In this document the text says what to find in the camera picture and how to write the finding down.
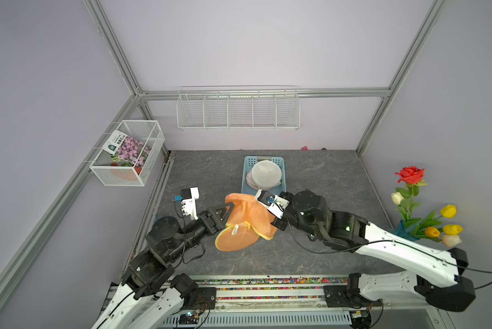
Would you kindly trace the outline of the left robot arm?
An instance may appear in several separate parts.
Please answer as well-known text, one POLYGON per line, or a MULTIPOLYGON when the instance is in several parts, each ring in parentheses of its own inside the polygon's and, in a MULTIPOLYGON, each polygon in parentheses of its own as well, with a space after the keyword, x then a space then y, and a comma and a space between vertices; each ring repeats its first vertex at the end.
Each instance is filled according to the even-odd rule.
POLYGON ((112 301, 94 328, 158 328, 180 311, 200 310, 209 316, 217 291, 202 288, 186 274, 176 274, 185 251, 224 229, 234 205, 210 207, 181 227, 162 217, 146 236, 147 248, 135 256, 121 278, 112 301))

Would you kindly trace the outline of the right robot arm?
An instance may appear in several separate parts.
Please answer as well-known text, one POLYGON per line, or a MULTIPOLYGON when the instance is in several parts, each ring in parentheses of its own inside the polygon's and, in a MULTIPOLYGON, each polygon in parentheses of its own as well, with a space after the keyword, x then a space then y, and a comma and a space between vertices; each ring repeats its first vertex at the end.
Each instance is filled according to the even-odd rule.
POLYGON ((350 274, 344 290, 326 293, 340 307, 364 307, 383 299, 424 300, 444 311, 463 312, 476 298, 474 284, 463 276, 465 251, 431 249, 381 229, 351 212, 332 211, 324 197, 305 190, 259 197, 275 219, 272 226, 301 230, 329 253, 356 253, 400 267, 392 274, 350 274))

